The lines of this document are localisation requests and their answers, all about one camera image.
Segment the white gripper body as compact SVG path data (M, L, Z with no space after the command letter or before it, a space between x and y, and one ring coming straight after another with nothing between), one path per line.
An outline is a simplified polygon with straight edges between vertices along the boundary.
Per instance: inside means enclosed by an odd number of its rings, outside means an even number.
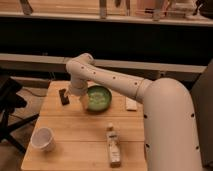
M85 80L73 78L70 81L68 90L75 96L83 96L87 93L88 83Z

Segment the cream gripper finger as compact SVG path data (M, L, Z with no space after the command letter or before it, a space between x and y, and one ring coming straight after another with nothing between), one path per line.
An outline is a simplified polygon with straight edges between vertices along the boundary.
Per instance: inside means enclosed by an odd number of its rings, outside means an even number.
M88 109L88 104L89 104L89 97L87 95L83 95L79 98L82 107L87 110Z
M66 91L65 91L65 93L64 93L64 97L65 97L65 98L68 98L71 94L72 94L72 93L71 93L71 89L68 88L68 89L66 89Z

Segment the robot base cabinet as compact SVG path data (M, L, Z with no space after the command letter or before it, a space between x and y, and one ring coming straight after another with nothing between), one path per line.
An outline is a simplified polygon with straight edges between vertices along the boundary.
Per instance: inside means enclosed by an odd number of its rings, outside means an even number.
M213 170L213 59L191 89L202 165Z

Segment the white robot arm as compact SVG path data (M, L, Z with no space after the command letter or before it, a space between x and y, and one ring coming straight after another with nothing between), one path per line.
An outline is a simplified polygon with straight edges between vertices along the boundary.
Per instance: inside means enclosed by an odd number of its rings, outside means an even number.
M194 105L182 83L101 69L88 53L70 59L66 70L76 96L86 93L91 80L143 105L148 171L203 171Z

